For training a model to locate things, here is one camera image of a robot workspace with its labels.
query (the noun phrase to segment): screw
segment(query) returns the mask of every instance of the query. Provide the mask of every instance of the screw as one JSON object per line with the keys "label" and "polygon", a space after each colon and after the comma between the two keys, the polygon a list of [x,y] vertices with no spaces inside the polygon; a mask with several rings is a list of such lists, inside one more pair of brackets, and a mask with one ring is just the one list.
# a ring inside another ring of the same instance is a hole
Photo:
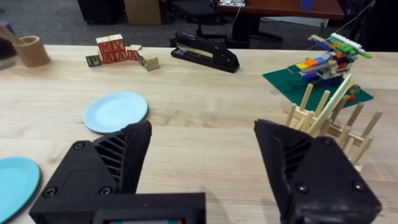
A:
{"label": "screw", "polygon": [[308,193],[310,191],[310,188],[307,185],[301,183],[296,185],[296,189],[303,194]]}
{"label": "screw", "polygon": [[322,138],[322,143],[327,146],[331,146],[333,145],[333,139],[329,137]]}
{"label": "screw", "polygon": [[84,146],[85,146],[84,143],[79,142],[79,143],[76,143],[73,148],[76,149],[76,150],[79,150],[79,149],[83,149]]}
{"label": "screw", "polygon": [[48,187],[47,189],[44,190],[43,197],[45,198],[53,197],[56,193],[57,193],[56,187]]}
{"label": "screw", "polygon": [[99,190],[99,194],[110,194],[112,193],[112,188],[111,187],[103,187]]}
{"label": "screw", "polygon": [[366,190],[365,185],[360,182],[354,182],[353,187],[355,190],[357,190],[359,192],[365,192],[365,190]]}

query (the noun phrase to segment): wooden stick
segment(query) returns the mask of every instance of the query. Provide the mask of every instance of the wooden stick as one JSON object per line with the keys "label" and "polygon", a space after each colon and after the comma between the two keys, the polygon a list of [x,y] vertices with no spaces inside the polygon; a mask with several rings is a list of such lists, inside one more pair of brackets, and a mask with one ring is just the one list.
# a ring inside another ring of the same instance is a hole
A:
{"label": "wooden stick", "polygon": [[338,102],[341,100],[341,98],[347,92],[347,90],[349,88],[349,84],[351,83],[351,77],[352,77],[352,74],[348,74],[346,76],[344,81],[340,84],[340,86],[336,90],[335,94],[333,94],[333,96],[330,98],[329,102],[326,104],[325,108],[322,110],[320,115],[317,117],[317,119],[311,125],[310,129],[308,130],[308,133],[311,136],[314,137],[315,133],[318,131],[318,129],[321,127],[321,125],[326,121],[326,119],[330,116],[330,113],[333,111],[333,109],[335,109]]}
{"label": "wooden stick", "polygon": [[7,27],[4,27],[0,25],[0,37],[3,39],[6,39],[8,41],[13,42],[14,44],[25,44],[22,40],[20,40],[18,37],[16,37],[11,31],[7,29]]}
{"label": "wooden stick", "polygon": [[348,137],[348,133],[351,130],[350,126],[345,126],[343,128],[343,131],[341,132],[340,136],[336,140],[337,145],[339,145],[340,148],[344,146],[344,142],[346,141],[346,138]]}
{"label": "wooden stick", "polygon": [[344,104],[346,104],[347,102],[347,97],[343,96],[342,99],[340,100],[340,102],[338,102],[335,110],[333,111],[333,114],[331,114],[331,122],[335,122],[335,119],[338,116],[338,113],[340,113],[341,109],[343,109]]}
{"label": "wooden stick", "polygon": [[319,132],[319,136],[325,136],[329,130],[330,125],[331,125],[331,119],[328,118],[328,119],[326,119],[325,123],[323,124],[323,126],[321,128],[321,131]]}
{"label": "wooden stick", "polygon": [[345,153],[346,155],[348,155],[348,153],[351,151],[351,148],[352,148],[353,145],[354,145],[354,140],[355,140],[355,138],[353,138],[353,137],[349,137],[349,138],[348,138],[347,144],[346,144],[346,146],[344,147],[344,153]]}
{"label": "wooden stick", "polygon": [[287,115],[287,119],[285,122],[285,125],[288,127],[290,126],[290,123],[292,122],[293,114],[294,114],[294,111],[296,110],[296,107],[297,107],[297,104],[292,103],[292,107],[290,107],[290,111]]}
{"label": "wooden stick", "polygon": [[323,109],[323,106],[326,103],[326,100],[328,100],[328,98],[329,98],[329,95],[330,95],[330,91],[329,90],[325,90],[325,92],[323,92],[322,98],[319,101],[317,109],[315,110],[315,114],[313,115],[314,118],[317,118],[318,115],[321,113],[321,111]]}
{"label": "wooden stick", "polygon": [[300,111],[303,111],[305,109],[305,105],[307,105],[308,99],[310,98],[312,88],[313,85],[311,83],[307,85],[307,89],[305,89],[303,100],[301,101],[300,104]]}
{"label": "wooden stick", "polygon": [[296,124],[296,127],[294,127],[294,129],[296,130],[300,130],[301,127],[303,126],[304,120],[306,117],[303,117],[302,119],[300,119],[300,121]]}
{"label": "wooden stick", "polygon": [[351,162],[353,164],[358,163],[359,159],[362,157],[366,149],[370,146],[372,143],[373,138],[372,137],[366,137],[365,140],[362,142],[362,144],[359,146],[359,149],[357,150],[357,153],[353,156],[353,159]]}
{"label": "wooden stick", "polygon": [[308,112],[308,115],[305,117],[303,126],[301,128],[302,132],[306,133],[308,131],[308,129],[310,128],[313,115],[314,115],[313,111]]}
{"label": "wooden stick", "polygon": [[347,121],[348,126],[352,126],[356,120],[356,118],[358,117],[359,113],[361,112],[362,108],[364,106],[363,102],[360,102],[356,105],[355,110],[353,111],[353,113],[351,114],[351,116],[349,117],[349,120]]}
{"label": "wooden stick", "polygon": [[363,131],[363,133],[361,135],[362,138],[365,138],[372,131],[374,125],[377,123],[377,121],[379,121],[382,114],[383,114],[383,112],[381,112],[381,111],[375,112],[375,114],[373,115],[369,124],[366,126],[365,130]]}

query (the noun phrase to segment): cardboard box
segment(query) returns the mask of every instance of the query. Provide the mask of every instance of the cardboard box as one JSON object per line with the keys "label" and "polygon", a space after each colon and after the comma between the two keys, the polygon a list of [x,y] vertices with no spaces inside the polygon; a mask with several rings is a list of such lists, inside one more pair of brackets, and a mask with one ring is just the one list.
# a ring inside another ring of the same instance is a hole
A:
{"label": "cardboard box", "polygon": [[129,24],[162,25],[165,2],[160,0],[124,0]]}

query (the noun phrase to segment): table surface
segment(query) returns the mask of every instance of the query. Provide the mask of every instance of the table surface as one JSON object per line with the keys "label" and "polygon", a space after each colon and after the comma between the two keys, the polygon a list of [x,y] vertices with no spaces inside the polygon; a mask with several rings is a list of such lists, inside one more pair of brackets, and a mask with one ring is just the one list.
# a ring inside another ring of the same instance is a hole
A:
{"label": "table surface", "polygon": [[[313,1],[311,10],[301,9],[302,0],[245,0],[239,13],[258,16],[300,16],[321,19],[343,19],[337,0]],[[237,12],[238,7],[219,6],[220,12]]]}
{"label": "table surface", "polygon": [[[19,64],[0,71],[0,158],[24,156],[43,170],[44,184],[70,145],[99,135],[83,124],[95,99],[117,91],[142,95],[149,104],[152,140],[137,193],[206,192],[209,224],[279,223],[254,120],[283,123],[290,103],[261,75],[316,57],[317,51],[232,50],[241,68],[226,73],[153,48],[160,68],[138,62],[88,68],[96,47],[46,46],[43,67]],[[398,219],[398,54],[373,53],[353,67],[353,80],[375,97],[354,128],[362,130],[376,110],[384,114],[361,159],[362,175],[383,204],[374,223]],[[343,109],[346,122],[353,107]],[[33,223],[27,212],[14,223]]]}

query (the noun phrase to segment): green lego baseplate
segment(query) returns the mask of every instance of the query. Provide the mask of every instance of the green lego baseplate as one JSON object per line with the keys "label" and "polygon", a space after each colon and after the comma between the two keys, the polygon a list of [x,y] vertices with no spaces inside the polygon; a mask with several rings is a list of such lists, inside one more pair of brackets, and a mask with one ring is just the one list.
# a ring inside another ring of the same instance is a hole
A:
{"label": "green lego baseplate", "polygon": [[[285,95],[291,102],[296,103],[300,106],[305,90],[307,89],[308,83],[302,80],[302,76],[298,73],[291,73],[288,69],[282,69],[262,75],[267,79],[275,88],[277,88],[283,95]],[[308,103],[305,109],[309,111],[315,111],[319,101],[325,90],[330,91],[330,98],[335,94],[338,86],[326,85],[323,82],[314,83],[311,91]],[[373,96],[361,90],[354,94],[355,99],[351,102],[347,102],[344,107],[349,107],[358,104],[359,102],[365,102],[372,100]]]}

